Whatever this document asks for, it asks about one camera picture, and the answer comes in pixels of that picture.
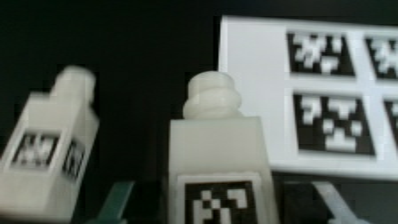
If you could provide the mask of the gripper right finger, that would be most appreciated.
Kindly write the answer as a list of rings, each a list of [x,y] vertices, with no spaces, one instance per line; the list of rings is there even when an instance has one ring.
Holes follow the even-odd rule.
[[[372,224],[359,218],[331,182],[288,182],[283,224]]]

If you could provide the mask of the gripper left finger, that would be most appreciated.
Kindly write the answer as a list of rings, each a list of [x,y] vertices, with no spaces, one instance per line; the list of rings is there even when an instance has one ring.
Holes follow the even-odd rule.
[[[114,183],[98,216],[84,224],[128,224],[128,219],[123,217],[123,214],[134,188],[134,181]]]

